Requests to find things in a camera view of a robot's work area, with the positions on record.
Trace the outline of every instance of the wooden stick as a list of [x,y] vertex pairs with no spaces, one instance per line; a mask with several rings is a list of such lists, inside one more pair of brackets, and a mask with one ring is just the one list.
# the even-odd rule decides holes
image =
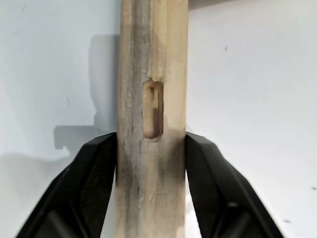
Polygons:
[[188,0],[122,0],[116,238],[183,238]]

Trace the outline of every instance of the light wood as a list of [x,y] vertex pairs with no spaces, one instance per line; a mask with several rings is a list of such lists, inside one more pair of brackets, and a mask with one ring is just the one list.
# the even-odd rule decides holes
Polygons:
[[188,0],[122,0],[116,238],[183,238]]

